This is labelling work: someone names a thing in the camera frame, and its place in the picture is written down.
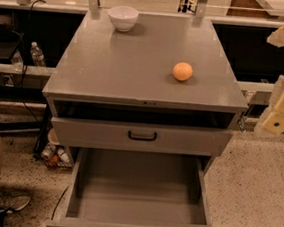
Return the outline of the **bottles under cabinet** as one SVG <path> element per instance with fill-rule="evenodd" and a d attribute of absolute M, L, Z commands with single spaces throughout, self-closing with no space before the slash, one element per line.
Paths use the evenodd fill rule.
<path fill-rule="evenodd" d="M 73 167 L 72 154 L 68 146 L 63 146 L 58 141 L 56 131 L 51 129 L 47 135 L 47 145 L 43 148 L 40 157 L 48 167 Z"/>

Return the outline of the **grey sneaker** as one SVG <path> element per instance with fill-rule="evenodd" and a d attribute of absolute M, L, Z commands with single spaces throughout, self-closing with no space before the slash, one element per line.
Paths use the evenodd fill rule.
<path fill-rule="evenodd" d="M 31 195 L 24 191 L 0 190 L 0 213 L 15 213 L 28 206 Z"/>

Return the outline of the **grey metal drawer cabinet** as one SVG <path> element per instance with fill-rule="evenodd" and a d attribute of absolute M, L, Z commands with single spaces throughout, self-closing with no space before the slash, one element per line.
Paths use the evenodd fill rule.
<path fill-rule="evenodd" d="M 84 17 L 43 90 L 52 118 L 232 130 L 247 104 L 208 19 L 143 13 L 128 32 Z M 187 81 L 173 68 L 193 67 Z"/>

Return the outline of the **orange fruit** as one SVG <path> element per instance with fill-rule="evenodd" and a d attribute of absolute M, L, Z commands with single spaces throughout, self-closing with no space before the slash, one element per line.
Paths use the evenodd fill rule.
<path fill-rule="evenodd" d="M 192 69 L 193 67 L 190 64 L 186 62 L 180 62 L 173 68 L 174 78 L 177 79 L 177 81 L 187 81 L 193 75 Z"/>

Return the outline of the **open grey lower drawer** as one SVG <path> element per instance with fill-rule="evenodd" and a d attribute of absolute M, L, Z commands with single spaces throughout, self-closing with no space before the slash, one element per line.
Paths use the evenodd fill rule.
<path fill-rule="evenodd" d="M 82 148 L 47 227 L 213 227 L 203 174 L 197 157 Z"/>

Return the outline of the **white ceramic bowl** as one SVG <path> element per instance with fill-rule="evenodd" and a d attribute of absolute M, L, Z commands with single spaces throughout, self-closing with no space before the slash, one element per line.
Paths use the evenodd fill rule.
<path fill-rule="evenodd" d="M 116 30 L 128 32 L 136 24 L 139 12 L 132 7 L 114 6 L 107 14 Z"/>

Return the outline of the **clear plastic water bottle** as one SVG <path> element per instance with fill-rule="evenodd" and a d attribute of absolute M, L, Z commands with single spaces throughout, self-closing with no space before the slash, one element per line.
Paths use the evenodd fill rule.
<path fill-rule="evenodd" d="M 33 63 L 35 66 L 45 67 L 46 66 L 46 60 L 43 55 L 42 49 L 36 42 L 31 43 L 31 51 L 30 51 L 31 57 L 33 59 Z"/>

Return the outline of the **closed grey upper drawer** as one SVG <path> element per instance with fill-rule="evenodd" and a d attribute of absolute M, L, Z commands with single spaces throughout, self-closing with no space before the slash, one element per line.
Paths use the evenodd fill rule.
<path fill-rule="evenodd" d="M 231 130 L 52 118 L 61 145 L 140 152 L 219 156 Z"/>

